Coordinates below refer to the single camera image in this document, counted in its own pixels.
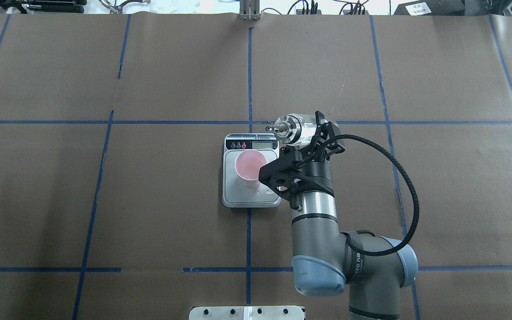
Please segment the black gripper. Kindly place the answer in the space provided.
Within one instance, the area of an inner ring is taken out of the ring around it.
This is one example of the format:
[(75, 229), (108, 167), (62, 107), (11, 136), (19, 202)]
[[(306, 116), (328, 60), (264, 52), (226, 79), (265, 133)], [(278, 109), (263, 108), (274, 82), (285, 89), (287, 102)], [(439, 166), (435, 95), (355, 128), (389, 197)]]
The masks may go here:
[[(321, 111), (315, 111), (316, 132), (314, 135), (314, 150), (325, 152), (340, 152), (341, 144), (335, 137), (341, 134), (337, 122), (329, 121)], [(335, 187), (329, 158), (321, 161), (311, 161), (297, 168), (296, 193), (322, 192), (333, 196)]]

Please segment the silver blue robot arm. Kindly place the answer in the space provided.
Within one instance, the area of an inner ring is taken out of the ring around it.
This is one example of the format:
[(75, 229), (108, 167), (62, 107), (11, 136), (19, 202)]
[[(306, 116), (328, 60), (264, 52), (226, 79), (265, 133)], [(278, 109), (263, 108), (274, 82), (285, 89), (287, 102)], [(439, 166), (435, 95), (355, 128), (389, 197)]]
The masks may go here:
[[(418, 271), (409, 243), (420, 217), (418, 195), (404, 168), (386, 148), (361, 136), (342, 134), (321, 112), (278, 118), (276, 136), (285, 144), (281, 159), (287, 163), (271, 181), (292, 209), (296, 290), (306, 296), (334, 296), (348, 286), (350, 319), (400, 319), (400, 290), (414, 282)], [(346, 139), (380, 152), (406, 182), (414, 215), (404, 239), (340, 230), (329, 161), (345, 151)]]

